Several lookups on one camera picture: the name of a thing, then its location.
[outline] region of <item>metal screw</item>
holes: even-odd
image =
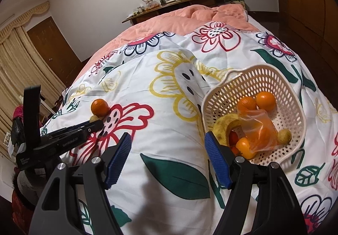
[[[245,159],[242,156],[237,156],[234,160],[238,163],[244,163],[245,161]]]
[[[100,158],[100,157],[94,157],[94,158],[92,159],[92,163],[93,163],[93,164],[98,164],[99,162],[101,162],[101,158]]]
[[[57,165],[57,169],[62,170],[65,168],[65,163],[60,163]]]
[[[271,163],[271,167],[272,167],[273,169],[277,169],[277,168],[279,168],[279,164],[276,163],[276,162],[272,162],[272,163]]]

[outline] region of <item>basket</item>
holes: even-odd
[[[306,120],[292,86],[284,75],[270,64],[231,70],[222,82],[207,93],[202,102],[204,131],[211,131],[216,120],[225,114],[236,113],[237,102],[242,97],[255,97],[261,91],[271,92],[276,97],[277,108],[268,112],[268,115],[278,131],[284,128],[291,131],[292,140],[287,146],[257,153],[250,162],[260,165],[281,163],[300,148],[305,138]],[[235,127],[234,131],[239,138],[245,136],[241,127]]]

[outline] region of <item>yellow banana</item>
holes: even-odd
[[[229,146],[229,133],[231,129],[240,126],[238,115],[229,113],[220,117],[214,125],[212,132],[214,133],[218,142],[223,146]]]

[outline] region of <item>brown wooden door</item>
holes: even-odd
[[[81,62],[75,55],[52,17],[43,20],[27,33],[45,62],[69,87],[87,61]]]

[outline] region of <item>bed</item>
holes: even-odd
[[[89,120],[92,101],[105,99],[110,112],[103,130],[62,160],[83,164],[128,132],[131,153],[106,192],[122,232],[209,235],[229,191],[217,184],[203,147],[200,106],[228,70],[266,62],[291,78],[305,112],[305,141],[281,166],[311,233],[337,198],[338,112],[299,56],[241,5],[194,5],[130,27],[93,55],[41,134]],[[78,190],[82,222],[92,234]],[[257,195],[253,187],[243,234],[251,230]]]

